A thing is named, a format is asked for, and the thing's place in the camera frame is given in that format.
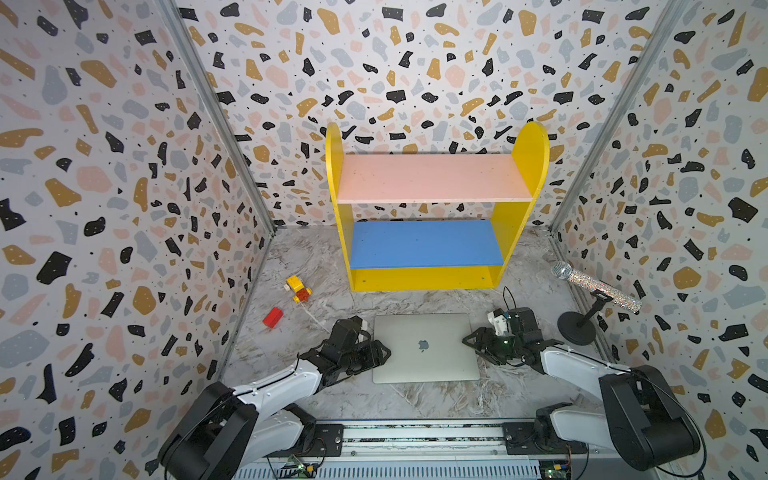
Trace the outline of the silver laptop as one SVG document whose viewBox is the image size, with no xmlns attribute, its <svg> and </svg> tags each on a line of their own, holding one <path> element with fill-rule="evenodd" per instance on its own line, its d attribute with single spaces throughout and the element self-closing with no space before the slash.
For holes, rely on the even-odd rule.
<svg viewBox="0 0 768 480">
<path fill-rule="evenodd" d="M 373 338 L 391 352 L 383 365 L 373 369 L 376 384 L 480 378 L 477 356 L 463 343 L 471 333 L 465 313 L 381 315 L 373 327 Z"/>
</svg>

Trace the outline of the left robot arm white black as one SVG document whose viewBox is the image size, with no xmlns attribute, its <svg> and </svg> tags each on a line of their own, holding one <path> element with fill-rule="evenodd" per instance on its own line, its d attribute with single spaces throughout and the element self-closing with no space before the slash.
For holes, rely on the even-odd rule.
<svg viewBox="0 0 768 480">
<path fill-rule="evenodd" d="M 336 321 L 328 339 L 284 370 L 230 388 L 207 386 L 162 445 L 166 479 L 231 479 L 244 465 L 275 454 L 325 457 L 331 446 L 301 399 L 384 365 L 391 351 L 358 316 Z"/>
</svg>

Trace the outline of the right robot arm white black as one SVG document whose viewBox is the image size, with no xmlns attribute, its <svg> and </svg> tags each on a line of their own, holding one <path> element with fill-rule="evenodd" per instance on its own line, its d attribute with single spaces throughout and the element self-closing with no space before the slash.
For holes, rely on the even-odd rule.
<svg viewBox="0 0 768 480">
<path fill-rule="evenodd" d="M 465 346 L 496 366 L 529 367 L 565 380 L 600 401 L 599 411 L 561 402 L 537 410 L 531 433 L 511 434 L 513 448 L 531 444 L 548 454 L 575 443 L 616 452 L 638 471 L 694 454 L 706 456 L 703 435 L 659 370 L 627 367 L 547 339 L 529 308 L 496 309 L 489 324 L 463 338 Z"/>
</svg>

